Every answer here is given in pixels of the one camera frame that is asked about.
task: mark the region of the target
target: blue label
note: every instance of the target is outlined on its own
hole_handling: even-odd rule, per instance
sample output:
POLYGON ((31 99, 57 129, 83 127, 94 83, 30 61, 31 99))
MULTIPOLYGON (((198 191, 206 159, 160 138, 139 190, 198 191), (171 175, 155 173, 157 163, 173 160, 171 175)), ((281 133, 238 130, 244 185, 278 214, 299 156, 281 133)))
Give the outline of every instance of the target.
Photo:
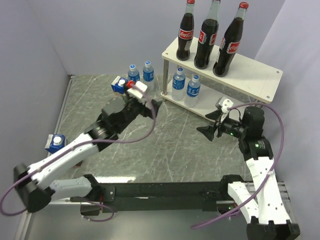
POLYGON ((186 81, 186 79, 183 79, 183 80, 181 80, 181 81, 177 81, 175 78, 173 78, 172 86, 173 86, 173 88, 176 89, 176 90, 184 89, 184 87, 185 87, 185 81, 186 81))
POLYGON ((153 81, 155 78, 155 72, 152 71, 152 72, 143 72, 143 79, 146 81, 146 82, 151 82, 153 81))
POLYGON ((188 88, 186 90, 186 94, 189 97, 194 98, 194 97, 198 96, 199 91, 200 91, 200 86, 199 87, 192 87, 192 86, 188 85, 188 88))
POLYGON ((128 78, 129 78, 130 81, 134 81, 135 83, 136 83, 137 81, 140 81, 140 75, 139 75, 139 74, 136 75, 136 76, 129 76, 129 75, 128 75, 128 78))

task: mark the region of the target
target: white cap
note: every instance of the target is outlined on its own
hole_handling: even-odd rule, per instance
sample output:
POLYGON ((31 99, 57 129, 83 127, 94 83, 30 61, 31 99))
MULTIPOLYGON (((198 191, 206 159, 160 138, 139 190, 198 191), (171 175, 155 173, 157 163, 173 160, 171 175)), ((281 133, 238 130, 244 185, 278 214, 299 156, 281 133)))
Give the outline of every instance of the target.
POLYGON ((131 65, 130 65, 130 71, 132 71, 132 72, 133 72, 134 70, 136 70, 136 65, 131 64, 131 65))
POLYGON ((183 69, 182 67, 179 67, 179 68, 176 70, 176 74, 178 74, 178 75, 184 74, 184 69, 183 69))
POLYGON ((54 145, 60 145, 62 143, 62 138, 60 136, 55 136, 53 139, 54 145))
POLYGON ((193 75, 192 82, 194 82, 194 83, 199 82, 199 76, 198 75, 193 75))
POLYGON ((126 81, 123 79, 120 79, 118 82, 118 86, 123 87, 125 85, 126 81))
POLYGON ((146 68, 150 68, 151 62, 150 62, 150 61, 146 61, 146 62, 144 63, 144 66, 145 66, 146 68))

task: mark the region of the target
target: gray wall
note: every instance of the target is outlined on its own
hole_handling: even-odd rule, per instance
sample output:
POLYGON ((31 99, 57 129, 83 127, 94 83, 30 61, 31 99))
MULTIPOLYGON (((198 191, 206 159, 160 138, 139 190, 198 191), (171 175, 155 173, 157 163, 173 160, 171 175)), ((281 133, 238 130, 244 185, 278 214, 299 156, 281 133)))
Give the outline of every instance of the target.
MULTIPOLYGON (((163 72, 161 53, 178 35, 186 0, 28 0, 68 74, 123 74, 146 60, 163 72)), ((239 53, 254 58, 285 0, 249 1, 239 53)), ((219 45, 239 0, 221 1, 219 45)), ((197 37, 211 0, 194 7, 197 37)))
MULTIPOLYGON (((68 76, 27 1, 2 0, 0 7, 0 193, 13 183, 13 168, 46 156, 68 76)), ((22 209, 15 192, 4 204, 22 209)), ((13 239, 21 216, 0 215, 1 239, 13 239)))
MULTIPOLYGON (((320 3, 286 0, 256 59, 283 70, 272 106, 285 127, 276 168, 284 180, 304 240, 320 239, 320 3)), ((265 135, 279 149, 279 123, 266 111, 265 135)))

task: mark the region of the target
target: shelf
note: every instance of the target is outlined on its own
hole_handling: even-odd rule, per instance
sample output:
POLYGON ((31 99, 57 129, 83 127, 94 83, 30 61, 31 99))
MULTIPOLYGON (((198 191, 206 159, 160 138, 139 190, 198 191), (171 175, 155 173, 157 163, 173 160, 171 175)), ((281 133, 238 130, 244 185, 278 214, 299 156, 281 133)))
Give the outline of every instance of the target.
POLYGON ((219 47, 214 46, 208 67, 201 70, 194 65, 197 46, 198 38, 194 37, 190 46, 190 58, 187 61, 181 61, 176 57, 178 49, 178 38, 176 38, 162 53, 162 58, 264 103, 270 104, 273 101, 283 74, 281 70, 236 53, 229 73, 225 77, 217 77, 212 69, 219 47))
MULTIPOLYGON (((183 89, 183 91, 185 93, 187 92, 187 87, 188 87, 189 81, 190 81, 189 78, 185 79, 185 85, 184 85, 184 89, 183 89)), ((189 108, 189 107, 185 106, 184 100, 181 100, 181 101, 173 100, 171 97, 171 93, 172 93, 172 80, 168 83, 167 95, 162 95, 162 97, 164 99, 169 100, 170 102, 173 102, 173 103, 179 105, 180 107, 183 107, 183 108, 205 118, 205 119, 208 119, 205 117, 206 114, 209 114, 209 113, 217 110, 216 102, 218 101, 218 99, 226 96, 225 94, 218 92, 216 90, 213 90, 210 87, 207 87, 205 85, 201 85, 196 105, 192 108, 189 108)), ((232 97, 228 97, 228 98, 234 103, 234 106, 242 104, 242 102, 240 102, 232 97)), ((246 108, 245 106, 239 108, 239 110, 241 112, 241 117, 244 114, 245 108, 246 108)), ((236 111, 236 110, 231 111, 230 118, 238 121, 239 120, 238 111, 236 111)))

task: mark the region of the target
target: gray marble surface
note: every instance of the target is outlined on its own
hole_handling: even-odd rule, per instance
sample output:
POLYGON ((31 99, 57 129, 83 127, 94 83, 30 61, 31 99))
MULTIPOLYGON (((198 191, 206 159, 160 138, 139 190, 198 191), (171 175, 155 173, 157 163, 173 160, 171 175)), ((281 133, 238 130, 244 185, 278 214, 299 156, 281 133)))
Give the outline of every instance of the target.
MULTIPOLYGON (((58 132, 72 141, 93 123, 107 101, 115 97, 110 86, 115 77, 74 76, 58 132)), ((162 99, 162 79, 162 75, 155 76, 155 91, 150 96, 156 100, 162 99)), ((200 82, 240 101, 249 101, 247 96, 208 79, 200 82)), ((166 101, 156 121, 155 130, 148 138, 137 143, 112 144, 61 178, 92 174, 106 182, 197 182, 220 181, 223 175, 239 174, 251 180, 235 138, 224 134, 210 142, 196 130, 208 125, 204 118, 166 101)), ((151 125, 150 118, 139 116, 120 139, 141 137, 151 125)))

